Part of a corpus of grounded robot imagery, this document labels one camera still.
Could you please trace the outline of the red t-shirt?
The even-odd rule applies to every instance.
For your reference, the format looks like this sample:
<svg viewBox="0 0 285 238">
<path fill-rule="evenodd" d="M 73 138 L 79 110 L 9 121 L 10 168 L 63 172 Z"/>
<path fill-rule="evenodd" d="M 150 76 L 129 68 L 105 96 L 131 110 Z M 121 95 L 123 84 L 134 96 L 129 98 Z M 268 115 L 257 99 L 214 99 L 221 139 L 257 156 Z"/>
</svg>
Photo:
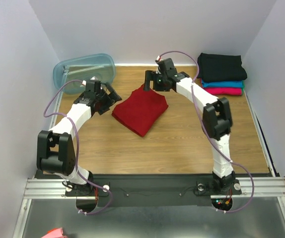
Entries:
<svg viewBox="0 0 285 238">
<path fill-rule="evenodd" d="M 112 111 L 112 116 L 123 126 L 144 137 L 157 119 L 167 110 L 164 96 L 153 90 L 145 91 L 144 85 L 134 90 L 124 102 Z"/>
</svg>

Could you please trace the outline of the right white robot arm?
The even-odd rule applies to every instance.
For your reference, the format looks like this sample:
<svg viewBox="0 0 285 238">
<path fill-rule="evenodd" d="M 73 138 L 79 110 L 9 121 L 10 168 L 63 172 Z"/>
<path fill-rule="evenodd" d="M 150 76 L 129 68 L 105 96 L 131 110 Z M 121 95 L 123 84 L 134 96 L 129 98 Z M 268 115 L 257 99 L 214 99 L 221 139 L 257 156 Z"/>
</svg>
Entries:
<svg viewBox="0 0 285 238">
<path fill-rule="evenodd" d="M 218 98 L 184 72 L 178 72 L 171 58 L 155 60 L 157 70 L 145 72 L 144 90 L 158 92 L 170 90 L 183 95 L 194 103 L 200 118 L 201 127 L 208 138 L 213 152 L 213 180 L 211 188 L 217 193 L 224 193 L 235 181 L 235 172 L 230 158 L 229 139 L 232 117 L 229 101 Z"/>
</svg>

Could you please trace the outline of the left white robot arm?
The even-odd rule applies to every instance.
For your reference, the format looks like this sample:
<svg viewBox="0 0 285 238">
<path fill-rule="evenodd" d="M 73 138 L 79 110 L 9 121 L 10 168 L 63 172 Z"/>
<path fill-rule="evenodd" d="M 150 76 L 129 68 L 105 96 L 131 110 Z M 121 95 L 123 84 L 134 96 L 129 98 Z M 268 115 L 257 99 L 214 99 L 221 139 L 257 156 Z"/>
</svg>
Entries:
<svg viewBox="0 0 285 238">
<path fill-rule="evenodd" d="M 37 168 L 65 179 L 66 187 L 77 188 L 82 195 L 90 195 L 96 187 L 90 171 L 78 165 L 80 128 L 95 113 L 107 112 L 121 97 L 110 83 L 97 79 L 83 80 L 84 91 L 74 100 L 69 112 L 48 131 L 37 137 Z"/>
</svg>

